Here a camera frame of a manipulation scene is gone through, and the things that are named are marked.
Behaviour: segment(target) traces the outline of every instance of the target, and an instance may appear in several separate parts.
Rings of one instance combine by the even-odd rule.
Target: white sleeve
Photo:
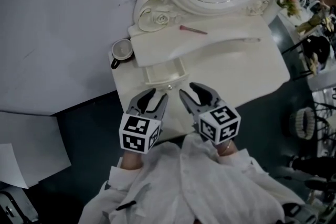
[[[258,162],[249,156],[246,149],[229,156],[218,157],[218,162],[238,168],[245,176],[271,194],[282,205],[288,202],[295,202],[297,204],[305,203],[292,190],[271,178],[268,173],[260,167]]]
[[[109,213],[120,206],[140,170],[111,167],[109,180],[103,184],[97,196],[85,205],[79,224],[110,223]]]

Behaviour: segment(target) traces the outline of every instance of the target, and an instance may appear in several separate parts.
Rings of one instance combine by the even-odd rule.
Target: black mug handle
[[[120,61],[118,59],[114,58],[113,61],[112,61],[112,64],[111,64],[111,68],[116,69],[119,65],[120,65]]]

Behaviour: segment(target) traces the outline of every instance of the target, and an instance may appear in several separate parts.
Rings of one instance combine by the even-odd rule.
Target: carved rose
[[[153,12],[153,20],[156,24],[166,25],[169,23],[169,14],[164,12]]]

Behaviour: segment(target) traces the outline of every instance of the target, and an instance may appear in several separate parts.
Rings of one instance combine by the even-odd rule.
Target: bracelet
[[[224,149],[223,152],[219,153],[219,156],[222,156],[231,146],[232,140],[230,140],[229,144],[227,145],[227,147]]]

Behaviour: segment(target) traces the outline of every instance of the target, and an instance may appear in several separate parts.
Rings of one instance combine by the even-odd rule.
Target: black pants
[[[310,175],[318,175],[330,179],[336,173],[336,159],[330,157],[296,159],[293,161],[293,169],[301,170]]]

